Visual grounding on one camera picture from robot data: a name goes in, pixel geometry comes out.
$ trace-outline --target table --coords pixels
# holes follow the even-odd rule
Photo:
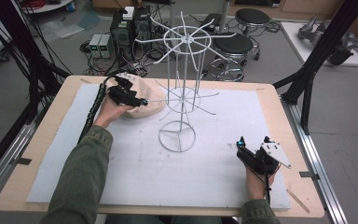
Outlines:
[[[34,183],[40,162],[48,149],[63,117],[76,96],[77,90],[84,83],[101,83],[104,77],[68,77],[62,85],[48,113],[42,120],[32,141],[22,157],[32,160],[29,165],[18,164],[11,177],[0,193],[0,211],[47,211],[47,203],[27,203],[26,197]],[[324,210],[310,178],[302,178],[299,172],[308,171],[298,148],[289,121],[283,111],[281,101],[272,85],[257,83],[226,83],[202,81],[204,89],[227,89],[256,91],[270,137],[282,144],[292,163],[293,169],[282,169],[285,185],[290,197],[292,209],[276,211],[279,217],[322,217]],[[194,207],[160,207],[160,206],[117,206],[101,205],[99,213],[124,214],[159,214],[159,215],[189,215],[189,216],[240,216],[240,208],[194,208]]]

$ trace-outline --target black pole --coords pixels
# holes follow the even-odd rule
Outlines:
[[[334,52],[338,41],[345,35],[357,17],[358,0],[344,1],[303,66],[290,77],[273,84],[278,89],[292,82],[289,90],[282,95],[282,99],[291,105],[296,105],[298,97],[303,91],[306,91],[301,111],[301,126],[306,134],[310,134],[308,122],[313,80],[325,60]]]

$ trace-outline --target green sleeve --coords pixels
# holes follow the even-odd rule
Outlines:
[[[72,150],[40,223],[93,224],[105,184],[113,137],[92,126]]]
[[[279,224],[271,207],[264,199],[252,200],[243,206],[242,224]]]

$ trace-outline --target hat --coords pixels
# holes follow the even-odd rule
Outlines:
[[[132,110],[128,110],[123,115],[131,118],[144,118],[152,116],[161,111],[165,103],[165,93],[156,82],[145,81],[143,78],[136,75],[127,74],[127,76],[133,78],[130,82],[133,84],[132,91],[136,91],[136,98],[144,98],[146,100],[153,100],[148,105],[140,105]],[[107,81],[107,86],[114,86],[117,83],[111,78]]]

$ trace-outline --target stool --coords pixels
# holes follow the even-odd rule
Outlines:
[[[226,32],[219,35],[232,35],[234,33]],[[253,47],[253,42],[245,35],[236,34],[232,37],[222,37],[213,39],[214,49],[225,56],[227,60],[216,56],[214,61],[208,66],[208,70],[204,73],[210,73],[213,81],[240,81],[244,74],[242,68],[246,65],[249,52]],[[237,63],[234,59],[245,57],[241,63]]]
[[[249,34],[254,28],[258,29],[269,22],[269,16],[266,13],[253,8],[243,8],[235,13],[235,20],[246,27],[243,34],[249,37]],[[260,57],[260,44],[254,38],[250,38],[256,43],[253,51],[257,50],[255,60],[258,60]]]

